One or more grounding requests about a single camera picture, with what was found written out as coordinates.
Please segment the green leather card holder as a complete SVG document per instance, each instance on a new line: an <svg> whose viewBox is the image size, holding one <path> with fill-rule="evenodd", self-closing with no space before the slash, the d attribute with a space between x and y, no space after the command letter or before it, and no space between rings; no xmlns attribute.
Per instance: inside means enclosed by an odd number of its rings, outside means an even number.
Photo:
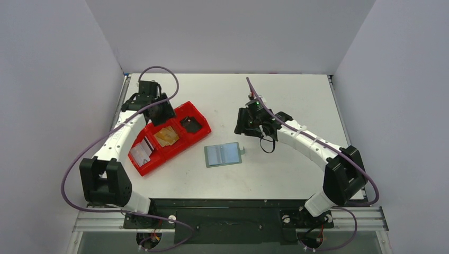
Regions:
<svg viewBox="0 0 449 254"><path fill-rule="evenodd" d="M241 164L245 153L245 147L241 147L238 142L205 146L205 166L212 168Z"/></svg>

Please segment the gold VIP card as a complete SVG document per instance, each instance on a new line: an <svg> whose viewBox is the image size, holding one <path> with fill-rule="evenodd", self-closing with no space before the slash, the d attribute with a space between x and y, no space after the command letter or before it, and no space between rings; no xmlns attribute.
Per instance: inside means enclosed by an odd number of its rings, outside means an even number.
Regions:
<svg viewBox="0 0 449 254"><path fill-rule="evenodd" d="M154 137L162 147L169 146L167 142L164 140L164 128L161 129L159 132L155 133Z"/></svg>
<svg viewBox="0 0 449 254"><path fill-rule="evenodd" d="M164 128L164 140L170 146L179 140L179 136L171 126Z"/></svg>

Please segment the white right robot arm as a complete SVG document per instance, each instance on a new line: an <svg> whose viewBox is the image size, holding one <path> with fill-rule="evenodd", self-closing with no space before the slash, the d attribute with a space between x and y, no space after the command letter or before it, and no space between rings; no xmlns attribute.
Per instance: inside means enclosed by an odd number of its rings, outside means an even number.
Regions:
<svg viewBox="0 0 449 254"><path fill-rule="evenodd" d="M284 112L273 114L254 99L238 111L235 134L263 139L270 137L300 152L324 172L321 190L313 194L299 213L306 226L314 225L320 215L334 206L345 205L368 180L360 152L319 138Z"/></svg>

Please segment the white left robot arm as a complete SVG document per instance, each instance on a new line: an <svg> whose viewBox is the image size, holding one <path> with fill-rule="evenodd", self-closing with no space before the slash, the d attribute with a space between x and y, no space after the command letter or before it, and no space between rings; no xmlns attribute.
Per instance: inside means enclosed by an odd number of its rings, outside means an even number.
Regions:
<svg viewBox="0 0 449 254"><path fill-rule="evenodd" d="M115 128L92 158L79 164L84 197L88 202L115 205L138 212L137 220L146 228L157 223L158 213L151 200L132 189L123 163L138 136L148 123L160 125L175 117L161 85L155 81L139 81L138 91L126 100L119 111Z"/></svg>

